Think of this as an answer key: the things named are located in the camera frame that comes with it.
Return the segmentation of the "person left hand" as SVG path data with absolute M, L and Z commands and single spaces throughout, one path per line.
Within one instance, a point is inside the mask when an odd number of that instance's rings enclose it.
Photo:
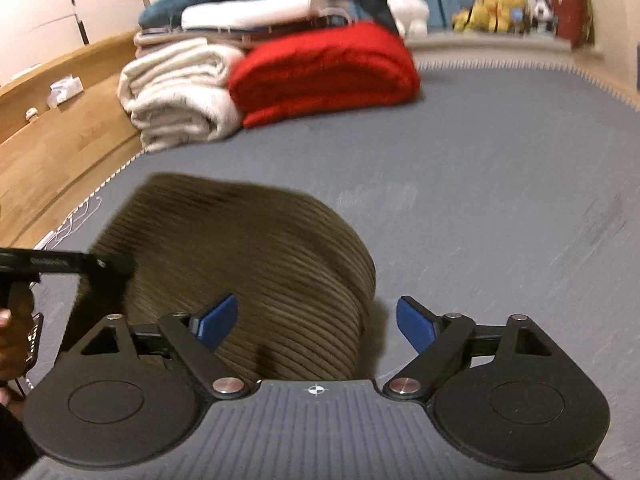
M 8 382 L 24 373 L 29 350 L 28 336 L 34 327 L 34 296 L 29 284 L 14 285 L 0 313 L 0 373 Z

